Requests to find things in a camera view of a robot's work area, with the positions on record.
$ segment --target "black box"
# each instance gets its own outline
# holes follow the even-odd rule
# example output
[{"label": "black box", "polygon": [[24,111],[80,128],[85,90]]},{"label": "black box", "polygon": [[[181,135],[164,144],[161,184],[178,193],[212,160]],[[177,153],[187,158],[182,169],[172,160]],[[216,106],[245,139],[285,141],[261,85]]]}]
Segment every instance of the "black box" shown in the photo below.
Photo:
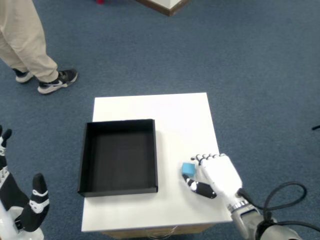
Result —
[{"label": "black box", "polygon": [[86,124],[78,193],[84,197],[158,192],[155,120]]}]

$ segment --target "leg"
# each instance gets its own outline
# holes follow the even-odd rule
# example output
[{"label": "leg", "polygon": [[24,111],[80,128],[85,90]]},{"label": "leg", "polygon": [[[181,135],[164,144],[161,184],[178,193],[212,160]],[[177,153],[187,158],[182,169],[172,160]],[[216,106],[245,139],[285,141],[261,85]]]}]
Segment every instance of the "leg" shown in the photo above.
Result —
[{"label": "leg", "polygon": [[15,51],[6,42],[3,34],[0,32],[0,58],[12,69],[18,69],[25,73],[28,71],[27,67],[17,56]]},{"label": "leg", "polygon": [[46,53],[44,30],[32,0],[0,0],[0,32],[41,82],[58,77],[57,64]]}]

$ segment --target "white table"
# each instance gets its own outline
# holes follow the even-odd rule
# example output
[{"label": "white table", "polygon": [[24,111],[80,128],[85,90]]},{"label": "white table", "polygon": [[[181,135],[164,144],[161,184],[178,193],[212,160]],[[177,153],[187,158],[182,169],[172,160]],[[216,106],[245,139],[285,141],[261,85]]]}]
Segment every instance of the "white table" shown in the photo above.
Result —
[{"label": "white table", "polygon": [[86,197],[82,231],[126,231],[231,221],[218,197],[209,199],[191,192],[181,176],[182,163],[189,162],[190,157],[219,153],[207,94],[95,98],[93,122],[134,119],[155,120],[159,190]]}]

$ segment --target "robotic arm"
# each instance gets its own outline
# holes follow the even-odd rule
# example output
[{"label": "robotic arm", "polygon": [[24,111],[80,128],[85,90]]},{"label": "robotic arm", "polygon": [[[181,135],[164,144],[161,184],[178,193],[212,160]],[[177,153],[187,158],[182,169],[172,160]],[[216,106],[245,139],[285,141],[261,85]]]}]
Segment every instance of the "robotic arm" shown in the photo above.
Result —
[{"label": "robotic arm", "polygon": [[294,230],[277,224],[277,221],[271,219],[265,211],[261,215],[257,207],[239,194],[242,190],[242,181],[227,155],[204,154],[192,157],[191,160],[197,160],[200,170],[208,181],[208,184],[196,182],[184,175],[183,178],[191,190],[207,198],[212,198],[208,193],[220,196],[245,240],[302,240]]},{"label": "robotic arm", "polygon": [[12,173],[8,171],[5,151],[12,131],[2,136],[0,125],[0,239],[43,240],[39,228],[49,210],[49,196],[45,179],[41,173],[32,181],[29,199],[18,187]]}]

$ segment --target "person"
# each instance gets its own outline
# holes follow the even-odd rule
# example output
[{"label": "person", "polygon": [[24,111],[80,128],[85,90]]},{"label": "person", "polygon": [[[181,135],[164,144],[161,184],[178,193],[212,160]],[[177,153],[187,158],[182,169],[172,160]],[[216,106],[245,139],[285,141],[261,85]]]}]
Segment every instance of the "person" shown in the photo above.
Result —
[{"label": "person", "polygon": [[47,55],[45,33],[32,0],[0,0],[0,58],[15,71],[18,83],[36,76],[41,94],[66,88],[78,77],[75,69],[57,71]]}]

